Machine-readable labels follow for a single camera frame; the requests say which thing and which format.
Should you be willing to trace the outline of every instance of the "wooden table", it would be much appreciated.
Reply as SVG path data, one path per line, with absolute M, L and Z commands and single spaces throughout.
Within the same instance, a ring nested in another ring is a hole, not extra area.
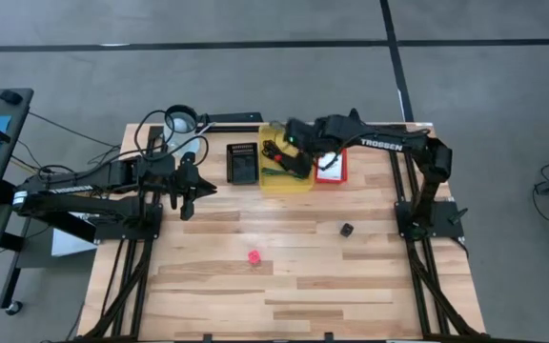
M 127 127 L 122 151 L 134 149 L 136 127 Z M 142 141 L 147 132 L 148 127 L 140 132 Z M 199 170 L 216 184 L 217 194 L 197 200 L 187 222 L 162 197 L 165 215 L 153 245 L 140 339 L 202 339 L 203 333 L 228 340 L 322 339 L 326 332 L 336 338 L 421 338 L 405 244 L 397 235 L 396 190 L 386 151 L 349 149 L 345 184 L 270 195 L 259 186 L 226 182 L 226 145 L 254 142 L 257 133 L 207 137 L 211 151 Z M 409 194 L 401 155 L 399 163 Z M 450 196 L 448 185 L 437 195 Z M 338 233 L 345 222 L 355 227 L 348 238 Z M 467 322 L 483 332 L 465 252 L 448 238 L 432 242 L 441 288 Z M 111 241 L 98 248 L 78 334 L 99 318 L 117 246 Z M 259 267 L 247 260 L 251 250 L 262 256 Z M 437 332 L 433 299 L 425 293 Z M 130 331 L 131 315 L 129 305 L 122 333 Z

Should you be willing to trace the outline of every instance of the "cart wheel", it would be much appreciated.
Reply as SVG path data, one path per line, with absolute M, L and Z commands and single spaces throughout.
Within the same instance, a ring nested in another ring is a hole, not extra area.
M 20 301 L 12 300 L 11 304 L 6 309 L 7 315 L 15 315 L 23 309 L 23 303 Z

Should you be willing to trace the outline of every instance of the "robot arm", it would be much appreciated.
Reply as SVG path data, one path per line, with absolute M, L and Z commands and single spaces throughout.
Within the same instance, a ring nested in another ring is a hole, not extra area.
M 290 119 L 283 139 L 314 158 L 353 146 L 410 153 L 424 176 L 420 193 L 413 199 L 412 221 L 426 229 L 433 226 L 432 204 L 439 184 L 450 177 L 453 157 L 448 147 L 428 134 L 429 130 L 372 127 L 352 109 L 349 116 L 332 114 L 316 119 L 313 125 Z
M 181 219 L 193 216 L 195 199 L 216 192 L 216 186 L 198 174 L 193 152 L 186 153 L 179 169 L 174 158 L 164 152 L 154 155 L 155 161 L 141 157 L 113 161 L 90 171 L 56 175 L 40 173 L 28 178 L 16 189 L 13 209 L 24 216 L 43 216 L 52 212 L 85 212 L 99 214 L 115 221 L 140 221 L 145 214 L 145 192 L 168 193 L 171 206 L 177 208 L 177 196 L 183 197 Z M 76 196 L 78 192 L 139 192 L 120 200 Z

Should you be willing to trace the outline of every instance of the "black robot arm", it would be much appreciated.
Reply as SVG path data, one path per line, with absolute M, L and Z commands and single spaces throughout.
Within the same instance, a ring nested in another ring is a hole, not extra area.
M 38 173 L 17 187 L 12 208 L 21 216 L 39 218 L 63 229 L 81 225 L 68 212 L 97 214 L 88 221 L 96 227 L 96 236 L 99 236 L 99 226 L 109 226 L 109 229 L 104 229 L 109 232 L 115 232 L 112 226 L 118 227 L 120 232 L 159 227 L 159 205 L 145 202 L 146 192 L 158 192 L 169 195 L 174 210 L 177 208 L 177 196 L 181 196 L 183 205 L 180 217 L 189 220 L 193 216 L 194 200 L 216 193 L 216 186 L 200 177 L 194 161 L 195 154 L 187 152 L 179 168 L 175 169 L 175 161 L 170 154 L 157 152 L 150 161 L 132 157 L 112 161 L 90 171 Z M 79 192 L 138 194 L 110 200 L 80 196 L 76 194 Z
M 423 230 L 433 226 L 432 205 L 437 188 L 450 177 L 453 152 L 439 139 L 430 137 L 429 130 L 369 126 L 352 109 L 349 116 L 332 114 L 316 119 L 313 125 L 290 119 L 284 140 L 314 158 L 352 146 L 410 153 L 424 176 L 420 192 L 412 201 L 412 223 Z

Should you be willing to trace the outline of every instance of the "yellow container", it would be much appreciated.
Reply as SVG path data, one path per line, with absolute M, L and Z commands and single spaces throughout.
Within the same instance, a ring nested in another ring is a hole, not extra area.
M 311 169 L 311 174 L 307 179 L 298 179 L 287 175 L 264 175 L 262 173 L 262 168 L 283 170 L 275 161 L 262 154 L 264 141 L 273 140 L 283 152 L 290 156 L 297 155 L 297 149 L 283 140 L 283 133 L 284 130 L 271 127 L 270 125 L 259 127 L 259 145 L 257 147 L 259 149 L 259 187 L 266 193 L 307 192 L 315 184 L 315 166 Z

